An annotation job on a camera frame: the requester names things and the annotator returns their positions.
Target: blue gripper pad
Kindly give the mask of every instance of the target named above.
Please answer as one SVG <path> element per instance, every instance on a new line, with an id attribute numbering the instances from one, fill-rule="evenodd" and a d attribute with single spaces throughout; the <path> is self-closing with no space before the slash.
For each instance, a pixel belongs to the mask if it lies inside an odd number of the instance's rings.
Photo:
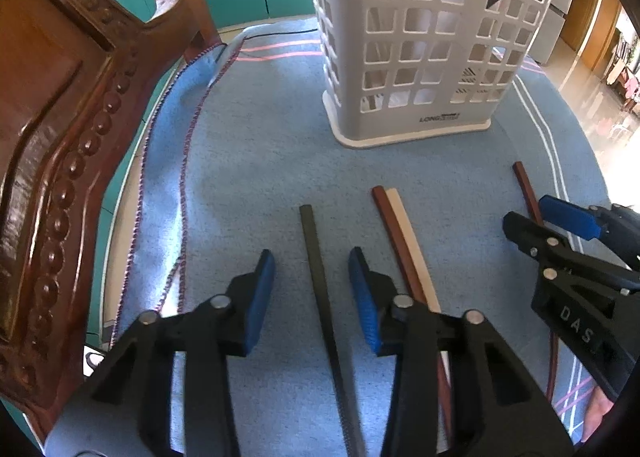
<path id="1" fill-rule="evenodd" d="M 587 241 L 600 238 L 602 227 L 596 217 L 584 208 L 550 195 L 540 198 L 538 205 L 545 221 L 575 233 Z"/>
<path id="2" fill-rule="evenodd" d="M 254 297 L 246 310 L 244 348 L 247 355 L 260 339 L 260 331 L 267 311 L 271 289 L 273 288 L 275 271 L 276 262 L 273 254 L 268 249 L 264 249 L 260 254 L 260 260 L 254 271 Z"/>
<path id="3" fill-rule="evenodd" d="M 382 347 L 382 336 L 380 336 L 378 309 L 367 282 L 368 273 L 369 266 L 364 259 L 362 250 L 359 247 L 354 247 L 349 254 L 351 289 L 353 289 L 353 297 L 358 307 L 358 317 L 364 339 L 371 347 L 371 350 L 378 354 Z"/>

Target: tiled floor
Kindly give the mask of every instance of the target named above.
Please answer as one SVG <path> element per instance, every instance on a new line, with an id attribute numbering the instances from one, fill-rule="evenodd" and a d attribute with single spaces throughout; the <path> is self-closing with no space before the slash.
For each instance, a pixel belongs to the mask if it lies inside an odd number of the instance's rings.
<path id="1" fill-rule="evenodd" d="M 229 43 L 241 29 L 226 30 L 223 41 Z M 620 111 L 620 99 L 576 60 L 564 42 L 558 42 L 544 70 L 577 115 L 596 153 L 611 200 L 640 208 L 640 178 L 633 176 L 635 160 L 640 160 L 640 133 L 636 133 L 640 120 Z M 116 209 L 104 290 L 105 322 L 115 318 L 122 289 L 136 217 L 143 142 L 140 145 Z"/>
<path id="2" fill-rule="evenodd" d="M 621 111 L 622 101 L 600 82 L 561 40 L 543 69 L 580 121 L 609 189 L 612 202 L 638 207 L 640 178 L 640 119 Z"/>

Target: brown stick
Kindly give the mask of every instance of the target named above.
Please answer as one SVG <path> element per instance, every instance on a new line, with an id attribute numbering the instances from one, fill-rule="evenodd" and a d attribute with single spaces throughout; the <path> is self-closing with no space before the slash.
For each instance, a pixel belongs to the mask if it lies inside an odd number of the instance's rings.
<path id="1" fill-rule="evenodd" d="M 538 199 L 536 199 L 536 194 L 533 192 L 533 188 L 529 182 L 529 176 L 527 176 L 522 161 L 513 163 L 513 171 L 516 174 L 524 200 L 527 204 L 529 216 L 542 226 L 544 221 L 538 206 Z M 549 332 L 549 352 L 549 378 L 546 382 L 546 398 L 549 401 L 553 401 L 554 390 L 556 389 L 556 374 L 558 372 L 558 336 L 553 331 Z"/>
<path id="2" fill-rule="evenodd" d="M 385 225 L 386 234 L 389 237 L 389 241 L 396 254 L 396 260 L 404 278 L 404 283 L 413 299 L 427 304 L 427 299 L 424 296 L 418 273 L 415 270 L 414 261 L 411 258 L 409 247 L 402 236 L 402 230 L 398 224 L 398 219 L 394 214 L 394 210 L 389 202 L 389 198 L 386 195 L 386 191 L 383 186 L 376 186 L 371 189 L 371 195 L 373 201 L 375 201 L 378 207 L 378 212 L 382 218 L 382 222 Z M 447 381 L 447 374 L 444 370 L 444 363 L 442 361 L 442 355 L 438 353 L 438 400 L 442 407 L 442 416 L 444 418 L 444 428 L 447 434 L 447 441 L 452 443 L 452 416 L 451 416 L 451 395 L 449 389 L 449 382 Z"/>

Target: beige stick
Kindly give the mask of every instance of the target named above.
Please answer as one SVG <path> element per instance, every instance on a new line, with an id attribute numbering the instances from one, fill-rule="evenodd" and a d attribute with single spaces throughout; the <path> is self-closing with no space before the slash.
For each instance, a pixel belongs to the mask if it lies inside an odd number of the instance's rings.
<path id="1" fill-rule="evenodd" d="M 416 238 L 414 228 L 409 221 L 409 216 L 406 214 L 400 194 L 396 188 L 388 188 L 386 190 L 386 196 L 391 203 L 391 208 L 393 208 L 396 220 L 400 225 L 402 236 L 409 248 L 411 259 L 414 262 L 415 271 L 418 273 L 418 280 L 420 280 L 422 291 L 427 299 L 427 305 L 433 312 L 442 312 L 438 297 L 436 296 L 436 290 L 433 287 L 433 280 L 431 280 L 431 275 L 427 269 L 427 263 L 424 261 L 424 256 L 422 256 L 420 244 L 418 244 L 418 239 Z M 447 373 L 447 381 L 450 381 L 449 358 L 447 356 L 448 355 L 446 353 L 442 353 L 442 363 L 444 364 L 445 372 Z"/>

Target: white stripe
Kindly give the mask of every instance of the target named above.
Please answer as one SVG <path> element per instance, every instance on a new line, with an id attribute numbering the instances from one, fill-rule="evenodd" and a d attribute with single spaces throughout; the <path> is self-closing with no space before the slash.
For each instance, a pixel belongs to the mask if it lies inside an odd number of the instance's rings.
<path id="1" fill-rule="evenodd" d="M 523 88 L 524 92 L 527 94 L 527 97 L 529 98 L 531 104 L 533 105 L 533 108 L 536 110 L 536 114 L 538 115 L 538 117 L 542 121 L 543 125 L 545 126 L 546 131 L 549 134 L 549 139 L 551 140 L 551 145 L 552 145 L 552 148 L 553 148 L 553 151 L 554 151 L 554 156 L 556 158 L 556 163 L 558 164 L 558 172 L 559 172 L 559 175 L 560 175 L 560 181 L 561 181 L 561 184 L 562 184 L 562 192 L 564 194 L 564 199 L 566 201 L 569 201 L 569 195 L 567 193 L 566 185 L 564 183 L 564 174 L 562 173 L 562 165 L 560 164 L 560 157 L 558 156 L 558 149 L 556 148 L 556 142 L 554 141 L 554 136 L 551 133 L 551 128 L 549 127 L 549 125 L 546 122 L 545 118 L 542 116 L 542 113 L 540 112 L 540 109 L 538 108 L 538 106 L 536 105 L 535 101 L 531 97 L 531 94 L 529 93 L 529 90 L 527 89 L 527 86 L 524 84 L 524 81 L 522 81 L 522 78 L 520 78 L 519 75 L 516 75 L 515 77 L 520 81 L 520 84 L 522 84 L 522 88 Z M 540 132 L 540 127 L 537 124 L 536 124 L 536 128 L 538 128 L 538 131 Z M 569 243 L 571 244 L 572 247 L 574 247 L 574 243 L 572 242 L 572 235 L 569 233 L 568 236 L 569 236 Z M 584 253 L 584 248 L 582 246 L 581 238 L 576 236 L 576 240 L 578 242 L 578 249 L 580 250 L 580 253 Z M 575 366 L 576 366 L 577 361 L 578 361 L 578 358 L 575 357 L 575 355 L 574 355 L 574 363 L 573 363 L 573 366 L 572 366 L 572 377 L 571 377 L 571 379 L 569 381 L 569 387 L 568 387 L 566 393 L 571 392 L 571 389 L 572 389 L 572 387 L 574 385 L 574 372 L 575 372 Z M 580 376 L 582 375 L 582 368 L 583 368 L 582 367 L 582 363 L 580 363 L 580 368 L 578 369 L 578 383 L 580 381 Z M 568 401 L 569 401 L 568 399 L 565 400 L 564 407 L 566 407 L 566 405 L 568 404 Z M 572 407 L 571 418 L 570 418 L 570 420 L 571 420 L 570 421 L 570 431 L 572 429 L 574 429 L 574 417 L 575 417 L 575 409 L 576 409 L 576 407 L 577 407 L 577 405 L 574 405 Z M 561 420 L 564 421 L 564 413 L 561 416 Z"/>
<path id="2" fill-rule="evenodd" d="M 578 378 L 575 380 L 576 383 L 580 383 L 580 380 L 582 379 L 582 369 L 584 367 L 582 365 L 580 365 L 580 369 L 578 370 Z M 574 393 L 574 399 L 573 401 L 576 401 L 578 399 L 578 394 L 581 393 L 581 390 L 576 390 Z M 577 407 L 578 405 L 574 405 L 571 407 L 571 417 L 569 418 L 569 433 L 573 433 L 574 432 L 574 420 L 575 420 L 575 407 Z"/>
<path id="3" fill-rule="evenodd" d="M 575 426 L 574 426 L 574 429 L 573 429 L 571 432 L 569 432 L 569 435 L 573 435 L 573 434 L 574 434 L 574 432 L 575 432 L 578 428 L 580 428 L 583 424 L 584 424 L 584 421 L 580 421 L 580 423 L 578 423 L 577 425 L 575 425 Z"/>
<path id="4" fill-rule="evenodd" d="M 560 184 L 562 185 L 562 193 L 564 194 L 564 200 L 569 201 L 569 194 L 566 191 L 566 185 L 564 183 L 564 174 L 562 173 L 562 165 L 560 164 L 560 156 L 558 156 L 558 149 L 556 148 L 556 142 L 554 141 L 554 135 L 551 133 L 551 128 L 549 127 L 545 118 L 542 117 L 542 113 L 540 112 L 540 109 L 538 108 L 535 101 L 531 97 L 531 94 L 529 93 L 527 86 L 524 84 L 524 81 L 522 81 L 522 78 L 520 78 L 519 75 L 516 75 L 516 78 L 522 84 L 522 88 L 524 89 L 525 94 L 531 101 L 531 104 L 533 105 L 533 108 L 536 111 L 536 114 L 540 118 L 540 121 L 542 121 L 542 124 L 545 126 L 546 132 L 549 134 L 549 139 L 551 140 L 551 147 L 553 148 L 554 157 L 556 158 L 556 164 L 558 165 L 558 173 L 560 175 Z M 572 235 L 569 233 L 569 241 L 571 242 L 571 240 L 572 240 Z M 584 249 L 582 248 L 582 239 L 576 235 L 576 240 L 578 241 L 578 249 L 580 249 L 580 253 L 584 253 Z"/>
<path id="5" fill-rule="evenodd" d="M 533 117 L 533 113 L 531 112 L 531 109 L 529 108 L 524 98 L 522 97 L 522 94 L 520 93 L 520 89 L 518 89 L 516 82 L 512 81 L 511 84 L 513 84 L 513 88 L 516 89 L 516 94 L 518 95 L 518 98 L 520 98 L 520 101 L 522 102 L 522 106 L 526 109 L 527 113 L 529 113 L 529 117 L 531 118 L 531 121 L 538 129 L 538 133 L 540 134 L 540 139 L 542 140 L 542 144 L 545 145 L 546 154 L 549 156 L 549 164 L 551 165 L 551 171 L 553 172 L 553 176 L 554 176 L 554 186 L 556 188 L 556 197 L 559 197 L 560 191 L 558 190 L 558 176 L 556 176 L 556 165 L 554 164 L 554 158 L 551 155 L 549 144 L 546 142 L 545 134 L 542 132 L 540 125 L 538 124 L 536 119 Z"/>

